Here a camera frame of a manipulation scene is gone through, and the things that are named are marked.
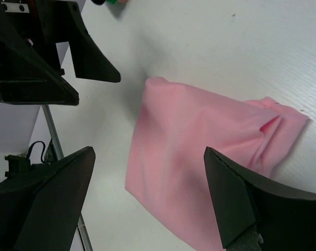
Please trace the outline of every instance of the folded cloth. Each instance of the folded cloth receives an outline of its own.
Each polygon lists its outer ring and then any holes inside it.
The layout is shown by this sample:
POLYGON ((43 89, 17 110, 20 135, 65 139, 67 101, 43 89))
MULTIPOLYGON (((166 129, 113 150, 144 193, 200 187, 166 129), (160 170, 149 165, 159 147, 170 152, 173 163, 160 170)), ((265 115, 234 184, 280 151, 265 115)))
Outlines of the folded cloth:
POLYGON ((148 79, 125 188, 195 250, 223 250, 205 174, 205 148, 269 176, 307 121, 268 97, 240 102, 161 77, 148 79))

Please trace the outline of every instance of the black cable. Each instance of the black cable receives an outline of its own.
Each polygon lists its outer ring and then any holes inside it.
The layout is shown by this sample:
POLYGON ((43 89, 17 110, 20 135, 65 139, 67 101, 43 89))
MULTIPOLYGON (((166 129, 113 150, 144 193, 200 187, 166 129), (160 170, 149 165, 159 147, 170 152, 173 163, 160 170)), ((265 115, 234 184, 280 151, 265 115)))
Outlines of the black cable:
POLYGON ((43 150, 42 150, 42 154, 41 154, 41 162, 45 164, 46 162, 45 162, 45 160, 43 160, 43 155, 44 155, 44 152, 45 152, 45 149, 46 149, 46 145, 45 145, 45 143, 43 141, 33 142, 31 144, 31 146, 29 147, 29 149, 28 149, 28 153, 27 153, 27 157, 26 158, 30 158, 32 149, 33 149, 34 145, 36 145, 37 143, 42 143, 43 144, 43 150))

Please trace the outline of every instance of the pink towel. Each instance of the pink towel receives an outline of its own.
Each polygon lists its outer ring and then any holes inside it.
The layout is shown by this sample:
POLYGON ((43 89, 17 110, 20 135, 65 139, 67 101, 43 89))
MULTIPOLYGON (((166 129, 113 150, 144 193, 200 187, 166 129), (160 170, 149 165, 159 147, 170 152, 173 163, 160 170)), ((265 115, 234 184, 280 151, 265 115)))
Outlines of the pink towel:
POLYGON ((223 250, 205 175, 205 148, 269 176, 307 121, 268 97, 240 102, 161 77, 148 79, 125 188, 195 250, 223 250))

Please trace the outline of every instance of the table surface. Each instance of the table surface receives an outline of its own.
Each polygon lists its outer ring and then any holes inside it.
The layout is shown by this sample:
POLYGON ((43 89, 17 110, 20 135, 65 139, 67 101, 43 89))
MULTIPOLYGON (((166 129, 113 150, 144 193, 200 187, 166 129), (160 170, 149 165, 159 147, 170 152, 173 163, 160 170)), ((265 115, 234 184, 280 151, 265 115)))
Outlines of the table surface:
POLYGON ((87 1, 90 35, 119 69, 118 84, 65 79, 78 107, 52 106, 65 155, 97 153, 83 208, 94 250, 192 250, 124 190, 127 157, 147 77, 163 76, 237 100, 271 96, 311 122, 274 178, 316 192, 316 0, 87 1))

